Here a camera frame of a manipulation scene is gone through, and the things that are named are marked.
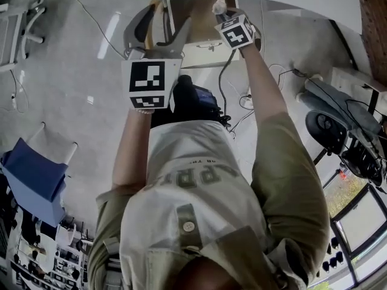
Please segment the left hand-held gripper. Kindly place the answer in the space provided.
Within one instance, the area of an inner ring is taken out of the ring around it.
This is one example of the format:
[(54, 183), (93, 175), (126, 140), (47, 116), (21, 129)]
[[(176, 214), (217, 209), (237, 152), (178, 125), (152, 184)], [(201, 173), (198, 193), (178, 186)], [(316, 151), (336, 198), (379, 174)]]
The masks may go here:
[(147, 49), (145, 40), (154, 13), (155, 4), (146, 6), (133, 17), (123, 33), (123, 89), (130, 108), (135, 110), (164, 109), (169, 106), (183, 61), (183, 47), (192, 24), (191, 17), (187, 17), (170, 42), (159, 42)]

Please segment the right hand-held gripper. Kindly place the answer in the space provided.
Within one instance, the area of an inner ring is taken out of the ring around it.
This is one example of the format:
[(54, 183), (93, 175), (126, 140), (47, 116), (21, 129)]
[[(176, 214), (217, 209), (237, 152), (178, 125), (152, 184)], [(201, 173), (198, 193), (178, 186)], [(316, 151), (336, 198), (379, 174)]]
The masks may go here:
[(240, 50), (261, 40), (261, 33), (243, 10), (230, 7), (215, 17), (218, 24), (215, 29), (231, 50)]

